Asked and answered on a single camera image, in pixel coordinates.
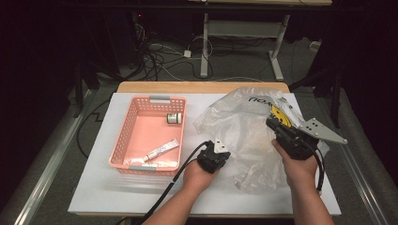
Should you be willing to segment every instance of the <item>small cylindrical container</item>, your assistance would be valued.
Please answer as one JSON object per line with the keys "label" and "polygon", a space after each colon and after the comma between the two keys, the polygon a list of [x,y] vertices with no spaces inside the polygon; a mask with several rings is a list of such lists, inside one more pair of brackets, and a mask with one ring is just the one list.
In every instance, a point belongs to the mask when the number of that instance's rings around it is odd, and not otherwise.
{"label": "small cylindrical container", "polygon": [[167,124],[181,124],[182,114],[179,113],[167,113]]}

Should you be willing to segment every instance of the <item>clear plastic bag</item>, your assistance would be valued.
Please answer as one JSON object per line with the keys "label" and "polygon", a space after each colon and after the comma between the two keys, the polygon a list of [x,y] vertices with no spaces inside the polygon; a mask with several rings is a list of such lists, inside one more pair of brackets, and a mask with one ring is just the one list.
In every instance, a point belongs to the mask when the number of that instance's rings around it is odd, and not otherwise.
{"label": "clear plastic bag", "polygon": [[282,97],[276,89],[240,87],[193,122],[198,133],[219,138],[231,152],[228,163],[234,163],[237,171],[234,184],[246,193],[286,186],[281,157],[271,144],[275,134],[266,124],[270,104],[283,103]]}

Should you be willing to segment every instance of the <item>white desk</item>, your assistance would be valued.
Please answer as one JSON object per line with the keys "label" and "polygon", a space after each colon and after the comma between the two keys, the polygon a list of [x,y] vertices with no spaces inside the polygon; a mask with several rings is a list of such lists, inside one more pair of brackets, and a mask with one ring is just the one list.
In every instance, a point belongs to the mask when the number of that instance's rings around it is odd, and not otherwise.
{"label": "white desk", "polygon": [[[222,86],[222,82],[216,82],[215,85]],[[159,178],[121,174],[108,165],[108,159],[123,123],[130,98],[133,95],[140,94],[148,95],[148,93],[114,94],[79,185],[73,195],[69,212],[89,216],[141,216],[151,208],[171,181],[171,177]],[[181,160],[185,160],[197,145],[212,139],[204,134],[198,135],[192,125],[193,120],[208,105],[224,94],[165,93],[164,95],[184,96],[188,100],[181,157]],[[293,94],[286,94],[286,97],[294,107],[299,108]],[[263,218],[292,216],[291,196],[288,187],[261,195],[249,195],[234,187],[233,170],[233,164],[227,162],[212,186],[199,197],[194,205],[191,210],[193,217]],[[167,201],[179,188],[180,179],[163,202]],[[327,177],[325,177],[322,199],[332,215],[341,214]]]}

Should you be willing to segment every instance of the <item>basket handle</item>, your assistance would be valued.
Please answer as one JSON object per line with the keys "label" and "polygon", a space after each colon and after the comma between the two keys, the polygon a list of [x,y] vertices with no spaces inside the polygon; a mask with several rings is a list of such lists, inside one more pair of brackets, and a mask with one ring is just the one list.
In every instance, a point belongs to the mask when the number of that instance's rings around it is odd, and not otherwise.
{"label": "basket handle", "polygon": [[130,166],[129,170],[155,172],[156,171],[156,167]]}
{"label": "basket handle", "polygon": [[170,104],[169,96],[149,96],[150,103]]}

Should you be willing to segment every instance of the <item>yellow label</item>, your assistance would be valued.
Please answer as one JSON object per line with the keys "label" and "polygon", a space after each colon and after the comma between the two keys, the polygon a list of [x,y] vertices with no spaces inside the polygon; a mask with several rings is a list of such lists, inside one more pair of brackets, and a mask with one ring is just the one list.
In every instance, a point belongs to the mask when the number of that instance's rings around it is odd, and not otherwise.
{"label": "yellow label", "polygon": [[289,118],[287,115],[280,109],[278,109],[276,106],[272,105],[272,113],[275,115],[275,117],[285,126],[288,128],[292,127],[292,124],[290,123]]}

